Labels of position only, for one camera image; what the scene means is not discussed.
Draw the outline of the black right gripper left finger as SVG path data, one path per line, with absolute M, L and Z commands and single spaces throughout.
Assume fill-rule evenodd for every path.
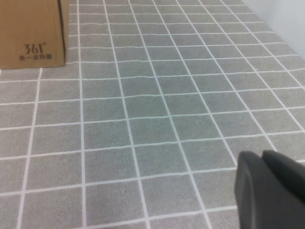
M 239 154 L 234 193 L 242 229 L 305 227 L 305 200 L 290 193 L 254 152 Z

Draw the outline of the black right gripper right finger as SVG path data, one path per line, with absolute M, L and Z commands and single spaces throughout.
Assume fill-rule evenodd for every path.
M 262 160 L 290 193 L 305 199 L 305 166 L 273 150 L 264 150 Z

